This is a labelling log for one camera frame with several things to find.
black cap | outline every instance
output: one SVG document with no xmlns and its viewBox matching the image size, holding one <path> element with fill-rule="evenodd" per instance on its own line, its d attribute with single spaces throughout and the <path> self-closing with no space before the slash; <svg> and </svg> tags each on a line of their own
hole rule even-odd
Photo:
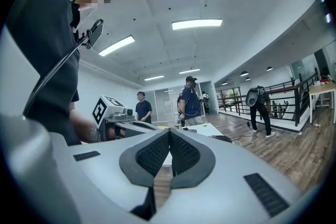
<svg viewBox="0 0 336 224">
<path fill-rule="evenodd" d="M 192 77 L 192 76 L 188 76 L 188 77 L 185 78 L 185 81 L 194 82 L 195 80 L 197 80 L 197 79 Z"/>
</svg>

ceiling light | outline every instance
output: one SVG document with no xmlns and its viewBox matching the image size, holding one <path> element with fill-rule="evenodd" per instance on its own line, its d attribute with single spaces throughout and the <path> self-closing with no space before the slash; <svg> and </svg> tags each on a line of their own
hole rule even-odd
<svg viewBox="0 0 336 224">
<path fill-rule="evenodd" d="M 221 26 L 222 19 L 201 19 L 201 20 L 185 20 L 182 22 L 173 22 L 173 30 L 179 30 L 191 27 L 205 27 L 205 26 Z"/>
<path fill-rule="evenodd" d="M 123 47 L 123 46 L 126 46 L 130 43 L 133 43 L 135 42 L 135 39 L 132 37 L 132 36 L 129 36 L 127 38 L 124 38 L 123 40 L 111 45 L 110 47 L 106 48 L 105 50 L 101 51 L 99 54 L 102 55 L 102 56 L 105 56 L 107 54 L 110 54 L 111 52 Z"/>
<path fill-rule="evenodd" d="M 180 74 L 189 73 L 189 72 L 195 72 L 195 71 L 200 71 L 200 68 L 192 69 L 192 70 L 187 70 L 187 71 L 181 71 Z"/>
<path fill-rule="evenodd" d="M 247 71 L 243 71 L 240 76 L 243 77 L 243 76 L 247 76 L 248 75 L 248 72 Z"/>
<path fill-rule="evenodd" d="M 147 79 L 145 79 L 146 81 L 147 80 L 152 80 L 152 79 L 161 79 L 161 78 L 163 78 L 164 76 L 157 76 L 157 77 L 153 77 L 153 78 L 147 78 Z"/>
<path fill-rule="evenodd" d="M 330 23 L 330 22 L 331 22 L 331 14 L 330 14 L 330 13 L 328 13 L 328 14 L 326 15 L 326 20 L 327 20 L 327 23 Z"/>
</svg>

black shirt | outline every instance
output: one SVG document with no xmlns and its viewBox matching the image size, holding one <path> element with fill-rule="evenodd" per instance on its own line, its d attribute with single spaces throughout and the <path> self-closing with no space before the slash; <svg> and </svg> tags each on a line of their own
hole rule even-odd
<svg viewBox="0 0 336 224">
<path fill-rule="evenodd" d="M 138 114 L 138 120 L 140 121 L 143 117 L 145 117 L 148 112 L 152 111 L 152 106 L 150 102 L 144 100 L 142 103 L 137 103 L 135 108 L 136 113 Z M 152 118 L 149 116 L 145 122 L 152 123 Z"/>
<path fill-rule="evenodd" d="M 184 108 L 185 120 L 201 116 L 201 102 L 199 101 L 194 88 L 185 87 L 182 91 L 181 100 L 186 102 Z"/>
<path fill-rule="evenodd" d="M 43 78 L 76 42 L 68 0 L 16 0 L 7 26 L 25 57 Z M 71 102 L 77 92 L 79 52 L 75 51 L 39 92 L 28 112 L 50 132 L 60 133 L 68 145 L 80 144 L 70 122 Z"/>
</svg>

man in navy shirt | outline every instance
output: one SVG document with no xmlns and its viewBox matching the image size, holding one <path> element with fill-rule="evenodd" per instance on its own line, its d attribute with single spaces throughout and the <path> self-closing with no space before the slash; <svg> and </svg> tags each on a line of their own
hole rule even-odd
<svg viewBox="0 0 336 224">
<path fill-rule="evenodd" d="M 200 125 L 203 124 L 201 119 L 201 102 L 195 92 L 196 78 L 188 76 L 185 79 L 186 87 L 184 88 L 181 100 L 181 121 L 185 121 L 185 126 Z"/>
<path fill-rule="evenodd" d="M 147 123 L 152 124 L 152 106 L 150 102 L 145 100 L 145 93 L 144 92 L 138 92 L 138 103 L 136 104 L 135 111 L 137 113 L 136 119 L 138 121 L 144 121 Z"/>
</svg>

black pants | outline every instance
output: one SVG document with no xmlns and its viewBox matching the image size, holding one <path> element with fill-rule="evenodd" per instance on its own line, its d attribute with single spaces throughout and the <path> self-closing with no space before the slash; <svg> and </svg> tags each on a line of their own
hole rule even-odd
<svg viewBox="0 0 336 224">
<path fill-rule="evenodd" d="M 252 123 L 253 129 L 254 130 L 257 129 L 257 125 L 256 125 L 257 110 L 259 111 L 260 115 L 262 116 L 262 119 L 264 120 L 266 135 L 270 135 L 272 129 L 271 129 L 271 121 L 269 120 L 268 111 L 265 105 L 259 102 L 256 102 L 253 106 L 250 107 L 251 123 Z"/>
<path fill-rule="evenodd" d="M 204 105 L 204 111 L 205 111 L 205 114 L 209 114 L 209 108 L 207 108 L 205 105 Z"/>
</svg>

